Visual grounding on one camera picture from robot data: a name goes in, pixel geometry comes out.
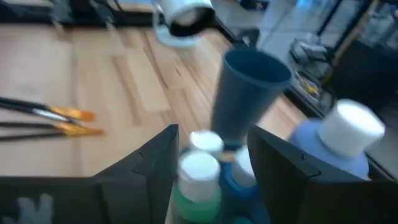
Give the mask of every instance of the blue cup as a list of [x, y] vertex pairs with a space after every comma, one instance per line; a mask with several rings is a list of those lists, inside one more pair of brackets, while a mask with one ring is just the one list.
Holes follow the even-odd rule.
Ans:
[[285, 64], [254, 48], [229, 49], [224, 54], [213, 105], [211, 130], [226, 145], [240, 145], [250, 125], [256, 124], [290, 85]]

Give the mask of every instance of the light blue bottle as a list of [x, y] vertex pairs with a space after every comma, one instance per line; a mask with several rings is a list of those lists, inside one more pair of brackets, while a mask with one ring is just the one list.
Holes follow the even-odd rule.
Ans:
[[340, 100], [325, 119], [299, 124], [289, 142], [306, 153], [339, 169], [368, 180], [369, 165], [364, 150], [383, 137], [385, 125], [366, 106]]

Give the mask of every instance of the paint bottle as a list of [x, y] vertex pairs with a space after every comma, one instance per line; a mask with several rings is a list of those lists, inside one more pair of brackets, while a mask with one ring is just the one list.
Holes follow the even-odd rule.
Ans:
[[253, 224], [247, 217], [234, 217], [232, 224]]
[[364, 151], [382, 138], [383, 122], [367, 107], [353, 100], [339, 100], [324, 120], [299, 124], [289, 142], [341, 170], [368, 180]]
[[269, 217], [257, 186], [250, 163], [247, 146], [239, 149], [232, 163], [223, 166], [220, 178], [223, 201], [219, 223], [235, 222], [236, 215], [243, 215], [255, 224], [268, 224]]
[[190, 150], [204, 151], [211, 154], [217, 160], [220, 160], [224, 148], [224, 142], [214, 131], [194, 131], [189, 135], [189, 141]]
[[218, 161], [207, 152], [181, 156], [178, 181], [172, 189], [176, 223], [215, 223], [221, 205], [220, 170]]

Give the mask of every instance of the cable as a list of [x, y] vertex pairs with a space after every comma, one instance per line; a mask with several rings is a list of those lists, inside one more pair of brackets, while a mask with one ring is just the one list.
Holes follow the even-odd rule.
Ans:
[[120, 6], [119, 0], [113, 0], [113, 2], [114, 2], [114, 4], [116, 5], [116, 7], [117, 7], [120, 11], [125, 12], [124, 9]]

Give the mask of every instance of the lamp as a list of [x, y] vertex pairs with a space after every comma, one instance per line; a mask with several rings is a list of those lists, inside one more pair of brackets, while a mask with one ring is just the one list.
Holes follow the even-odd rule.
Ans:
[[[210, 0], [154, 0], [153, 27], [159, 42], [171, 47], [191, 47], [192, 37], [206, 29], [214, 20]], [[160, 13], [165, 24], [160, 24]]]

